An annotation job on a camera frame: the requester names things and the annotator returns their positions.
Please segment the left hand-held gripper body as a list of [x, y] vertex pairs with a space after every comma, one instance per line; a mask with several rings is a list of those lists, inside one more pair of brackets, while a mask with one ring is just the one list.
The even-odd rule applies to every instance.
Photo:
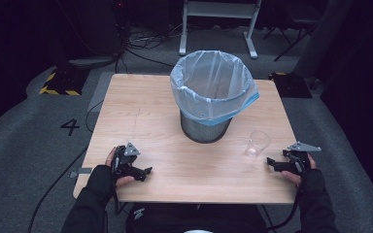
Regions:
[[140, 155], [140, 152], [132, 143], [126, 146], [118, 146], [112, 161], [112, 173], [116, 178], [122, 178], [137, 173], [132, 163]]

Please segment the grey tape strip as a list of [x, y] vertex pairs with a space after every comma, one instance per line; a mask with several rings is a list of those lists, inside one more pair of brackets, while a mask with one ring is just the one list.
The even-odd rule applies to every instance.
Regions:
[[76, 171], [71, 171], [68, 175], [71, 179], [77, 179], [81, 174], [91, 174], [92, 168], [79, 168]]

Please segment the metal mesh trash can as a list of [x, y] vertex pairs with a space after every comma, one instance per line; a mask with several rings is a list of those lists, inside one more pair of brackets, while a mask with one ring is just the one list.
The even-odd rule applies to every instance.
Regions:
[[220, 140], [226, 133], [231, 118], [215, 125], [205, 125], [190, 119], [180, 112], [181, 128], [184, 134], [193, 142], [211, 144]]

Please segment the person's right hand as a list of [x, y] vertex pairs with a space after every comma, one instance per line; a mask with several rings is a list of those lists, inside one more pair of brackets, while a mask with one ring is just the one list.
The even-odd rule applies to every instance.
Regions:
[[[313, 159], [311, 155], [308, 155], [311, 169], [317, 169], [316, 161]], [[298, 175], [295, 175], [289, 171], [283, 171], [281, 175], [291, 183], [293, 183], [296, 187], [299, 187], [301, 185], [301, 177]]]

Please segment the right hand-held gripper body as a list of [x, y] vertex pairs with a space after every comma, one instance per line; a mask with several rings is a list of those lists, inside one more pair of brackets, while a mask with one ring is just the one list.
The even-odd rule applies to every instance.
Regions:
[[283, 156], [288, 159], [288, 163], [285, 165], [284, 170], [296, 175], [305, 174], [311, 168], [308, 153], [321, 150], [321, 147], [315, 147], [301, 142], [296, 142], [288, 146], [283, 150]]

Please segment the white metal stand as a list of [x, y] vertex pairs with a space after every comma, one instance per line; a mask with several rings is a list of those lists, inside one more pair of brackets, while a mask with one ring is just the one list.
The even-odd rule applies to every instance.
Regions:
[[182, 35], [180, 39], [179, 55], [187, 54], [187, 18], [188, 17], [222, 17], [249, 19], [250, 25], [247, 31], [243, 32], [244, 40], [249, 50], [250, 57], [257, 59], [252, 39], [254, 26], [258, 17], [262, 0], [254, 0], [253, 3], [222, 3], [222, 2], [198, 2], [184, 0]]

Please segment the black floor plate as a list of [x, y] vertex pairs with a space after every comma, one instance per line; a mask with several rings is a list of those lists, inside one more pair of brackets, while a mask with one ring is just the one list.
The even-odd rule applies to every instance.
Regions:
[[293, 73], [271, 73], [268, 79], [272, 81], [281, 98], [311, 98], [312, 94], [303, 78]]

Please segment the translucent blue trash bag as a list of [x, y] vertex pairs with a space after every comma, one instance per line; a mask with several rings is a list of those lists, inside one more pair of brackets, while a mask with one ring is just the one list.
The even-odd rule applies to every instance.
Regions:
[[235, 117], [259, 98], [244, 62], [220, 50], [198, 50], [180, 58], [170, 82], [184, 116], [208, 126]]

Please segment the black yellow striped base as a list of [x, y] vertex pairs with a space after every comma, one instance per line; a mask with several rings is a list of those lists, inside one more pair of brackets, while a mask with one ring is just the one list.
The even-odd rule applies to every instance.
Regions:
[[82, 95], [88, 74], [89, 70], [78, 69], [66, 72], [53, 69], [39, 93], [71, 96]]

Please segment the clear plastic cup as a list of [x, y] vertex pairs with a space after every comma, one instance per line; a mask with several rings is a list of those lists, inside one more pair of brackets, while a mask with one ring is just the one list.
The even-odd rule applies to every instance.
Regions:
[[271, 139], [263, 131], [255, 130], [251, 133], [247, 143], [246, 155], [248, 157], [259, 157], [263, 151], [269, 147]]

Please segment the person's left hand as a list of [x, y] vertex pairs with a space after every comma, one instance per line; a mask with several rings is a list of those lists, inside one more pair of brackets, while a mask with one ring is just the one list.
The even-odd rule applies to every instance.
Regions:
[[[116, 147], [113, 147], [112, 150], [109, 152], [109, 154], [106, 158], [106, 161], [105, 161], [106, 166], [111, 166], [112, 165], [112, 161], [113, 161], [116, 149], [117, 149]], [[122, 187], [122, 186], [124, 186], [128, 183], [132, 183], [134, 181], [135, 181], [135, 179], [131, 176], [126, 176], [126, 177], [123, 177], [123, 178], [119, 178], [116, 181], [116, 187]]]

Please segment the black folding stand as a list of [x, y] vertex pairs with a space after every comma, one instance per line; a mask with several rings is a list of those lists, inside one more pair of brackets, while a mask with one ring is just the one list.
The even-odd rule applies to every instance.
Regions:
[[[289, 19], [286, 23], [282, 23], [279, 26], [273, 26], [263, 39], [267, 39], [272, 35], [276, 30], [284, 37], [285, 41], [288, 43], [288, 46], [280, 52], [275, 58], [275, 61], [278, 61], [281, 57], [286, 55], [293, 47], [299, 44], [305, 37], [311, 36], [312, 33], [318, 26], [318, 21], [314, 19]], [[290, 39], [286, 32], [295, 32], [296, 37]]]

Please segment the grey curtain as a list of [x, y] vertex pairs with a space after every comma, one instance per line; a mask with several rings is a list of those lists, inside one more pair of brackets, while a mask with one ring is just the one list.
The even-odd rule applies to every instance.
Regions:
[[293, 73], [301, 78], [311, 78], [323, 62], [354, 0], [328, 0], [322, 19], [315, 28]]

